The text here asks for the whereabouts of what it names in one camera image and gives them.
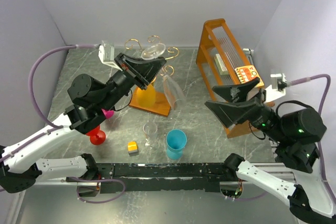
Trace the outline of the yellow plastic wine glass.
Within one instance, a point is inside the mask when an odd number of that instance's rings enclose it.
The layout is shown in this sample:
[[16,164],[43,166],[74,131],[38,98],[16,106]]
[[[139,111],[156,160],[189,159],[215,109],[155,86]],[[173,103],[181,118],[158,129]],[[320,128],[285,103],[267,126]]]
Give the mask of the yellow plastic wine glass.
[[136,101],[139,106],[144,107],[144,108],[151,108],[154,106],[156,102],[156,90],[154,88],[155,80],[156,80],[156,77],[144,90],[140,88],[136,88],[135,90]]

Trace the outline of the blue plastic wine glass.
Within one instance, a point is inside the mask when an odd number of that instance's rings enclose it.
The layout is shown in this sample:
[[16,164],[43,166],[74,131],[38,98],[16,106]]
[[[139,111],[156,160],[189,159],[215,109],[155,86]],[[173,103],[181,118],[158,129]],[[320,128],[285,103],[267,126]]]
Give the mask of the blue plastic wine glass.
[[178,129],[173,129],[166,136],[166,154],[168,158],[177,160],[183,155],[183,150],[187,144],[186,134]]

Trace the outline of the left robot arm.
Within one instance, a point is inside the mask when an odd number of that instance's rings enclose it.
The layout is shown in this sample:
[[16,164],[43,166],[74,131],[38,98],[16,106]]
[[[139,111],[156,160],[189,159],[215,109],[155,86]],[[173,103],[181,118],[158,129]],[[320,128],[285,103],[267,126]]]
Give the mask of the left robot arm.
[[68,95],[72,105],[53,122],[25,140],[1,147],[1,188],[18,193],[38,180],[69,177],[87,182],[98,177],[92,155],[45,159],[45,155],[67,140],[86,135],[106,120],[110,111],[133,86],[144,90],[166,64],[163,57],[152,60],[133,58],[123,53],[115,57],[119,70],[105,83],[88,74],[77,76]]

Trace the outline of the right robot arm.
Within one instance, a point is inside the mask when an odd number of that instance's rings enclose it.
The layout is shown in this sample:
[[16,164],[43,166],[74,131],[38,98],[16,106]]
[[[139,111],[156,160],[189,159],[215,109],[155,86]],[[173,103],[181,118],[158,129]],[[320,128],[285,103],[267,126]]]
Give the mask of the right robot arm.
[[276,161],[293,171],[296,182],[280,179],[234,153],[224,161],[223,176],[230,181],[250,182],[274,195],[305,223],[335,223],[334,194],[328,191],[322,174],[314,171],[322,163],[317,145],[327,130],[321,112],[302,104],[301,110],[279,115],[267,103],[283,97],[287,87],[304,80],[287,82],[281,74],[271,78],[272,84],[252,98],[248,98],[248,93],[260,82],[259,78],[244,84],[214,86],[212,90],[222,101],[205,104],[224,127],[248,122],[275,142]]

